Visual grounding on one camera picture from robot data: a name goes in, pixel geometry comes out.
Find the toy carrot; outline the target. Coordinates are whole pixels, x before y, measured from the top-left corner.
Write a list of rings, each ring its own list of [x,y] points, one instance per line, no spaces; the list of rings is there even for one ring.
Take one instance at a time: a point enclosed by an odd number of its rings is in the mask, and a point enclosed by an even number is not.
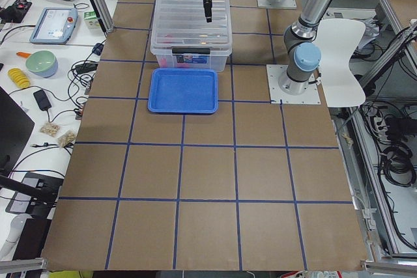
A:
[[[25,52],[22,52],[22,51],[17,52],[16,55],[19,56],[19,57],[23,57],[25,59],[27,59],[31,56],[30,53],[25,53]]]

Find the snack bag near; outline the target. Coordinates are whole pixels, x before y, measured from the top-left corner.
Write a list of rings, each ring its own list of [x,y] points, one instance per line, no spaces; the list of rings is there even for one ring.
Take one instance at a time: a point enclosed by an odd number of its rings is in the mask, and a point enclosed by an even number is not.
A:
[[[55,137],[60,129],[60,125],[57,125],[53,122],[45,122],[40,128],[40,133]]]

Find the black monitor edge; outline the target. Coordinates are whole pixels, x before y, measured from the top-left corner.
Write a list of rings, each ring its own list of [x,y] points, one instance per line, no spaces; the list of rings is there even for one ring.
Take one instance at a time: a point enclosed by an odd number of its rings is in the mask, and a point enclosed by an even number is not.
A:
[[[35,123],[1,88],[1,175],[8,176],[21,156]]]

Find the green and blue bowl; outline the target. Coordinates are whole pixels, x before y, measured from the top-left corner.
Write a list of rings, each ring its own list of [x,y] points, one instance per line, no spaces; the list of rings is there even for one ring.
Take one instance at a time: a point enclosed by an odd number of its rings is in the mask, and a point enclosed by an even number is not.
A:
[[[25,66],[31,73],[47,78],[57,72],[58,60],[52,52],[42,50],[30,54]]]

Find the yellow toy corn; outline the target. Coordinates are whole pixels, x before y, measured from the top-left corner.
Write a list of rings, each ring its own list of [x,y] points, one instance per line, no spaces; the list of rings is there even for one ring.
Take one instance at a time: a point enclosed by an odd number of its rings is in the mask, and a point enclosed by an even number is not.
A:
[[[7,72],[12,82],[20,89],[26,89],[31,86],[31,82],[26,74],[20,68],[11,68]]]

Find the near teach pendant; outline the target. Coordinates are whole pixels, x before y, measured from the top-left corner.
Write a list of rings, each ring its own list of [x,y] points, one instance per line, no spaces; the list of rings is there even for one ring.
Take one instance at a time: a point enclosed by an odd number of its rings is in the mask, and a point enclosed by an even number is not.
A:
[[[66,44],[76,27],[74,8],[44,8],[29,39],[33,44]]]

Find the snack bag far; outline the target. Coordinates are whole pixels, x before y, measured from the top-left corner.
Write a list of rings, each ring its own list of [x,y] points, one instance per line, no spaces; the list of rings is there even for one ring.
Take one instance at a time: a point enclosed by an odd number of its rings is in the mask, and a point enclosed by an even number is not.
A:
[[[76,132],[73,132],[72,130],[68,130],[57,139],[57,143],[59,147],[64,148],[70,143],[73,143],[76,140],[76,137],[77,137]]]

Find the translucent plastic storage box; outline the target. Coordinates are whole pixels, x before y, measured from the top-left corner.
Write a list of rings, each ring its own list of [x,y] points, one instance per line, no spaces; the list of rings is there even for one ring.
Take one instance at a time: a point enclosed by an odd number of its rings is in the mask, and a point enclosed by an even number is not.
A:
[[[172,54],[169,52],[156,54],[160,68],[211,69],[216,72],[224,71],[228,58],[226,55],[196,53]]]

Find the white chair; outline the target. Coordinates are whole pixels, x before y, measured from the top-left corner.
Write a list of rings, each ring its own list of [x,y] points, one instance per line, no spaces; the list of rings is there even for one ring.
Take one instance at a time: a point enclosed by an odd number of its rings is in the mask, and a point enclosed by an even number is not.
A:
[[[319,71],[328,107],[356,107],[365,102],[364,90],[349,67],[364,31],[364,23],[357,20],[330,18],[319,24],[314,44],[321,51]]]

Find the black adapter left table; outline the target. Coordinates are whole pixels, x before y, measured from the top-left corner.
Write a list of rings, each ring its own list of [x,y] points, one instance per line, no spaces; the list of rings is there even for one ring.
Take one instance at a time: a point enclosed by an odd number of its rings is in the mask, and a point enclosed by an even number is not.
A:
[[[51,103],[44,90],[38,90],[33,93],[34,99],[41,111],[47,111],[51,108]]]

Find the green white carton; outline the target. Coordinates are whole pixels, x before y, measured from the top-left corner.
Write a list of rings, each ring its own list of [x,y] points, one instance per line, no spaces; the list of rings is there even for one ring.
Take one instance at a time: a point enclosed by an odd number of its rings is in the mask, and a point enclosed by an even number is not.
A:
[[[89,29],[100,29],[100,22],[96,16],[95,11],[88,11],[83,13],[83,21]]]

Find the translucent plastic box lid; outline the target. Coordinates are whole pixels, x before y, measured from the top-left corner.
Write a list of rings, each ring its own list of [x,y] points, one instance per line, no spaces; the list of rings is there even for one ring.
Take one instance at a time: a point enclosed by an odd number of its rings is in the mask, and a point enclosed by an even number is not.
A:
[[[212,21],[205,17],[203,0],[156,0],[151,47],[155,55],[173,48],[209,49],[212,56],[232,52],[229,0],[212,0]]]

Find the blue plastic tray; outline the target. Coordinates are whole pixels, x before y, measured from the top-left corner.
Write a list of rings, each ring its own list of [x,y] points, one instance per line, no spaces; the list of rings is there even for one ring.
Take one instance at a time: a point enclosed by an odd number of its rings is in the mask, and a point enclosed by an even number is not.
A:
[[[151,76],[148,110],[175,114],[215,113],[218,110],[217,73],[209,69],[155,69]]]

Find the snack bag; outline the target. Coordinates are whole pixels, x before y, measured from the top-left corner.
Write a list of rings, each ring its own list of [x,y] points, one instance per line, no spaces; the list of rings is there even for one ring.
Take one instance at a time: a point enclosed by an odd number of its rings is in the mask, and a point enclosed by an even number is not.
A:
[[[70,143],[73,143],[76,140],[76,137],[77,137],[76,132],[73,132],[72,130],[68,130],[57,139],[57,143],[59,147],[64,148]]]
[[[60,125],[57,125],[53,122],[45,122],[40,128],[40,133],[55,137],[60,129]]]

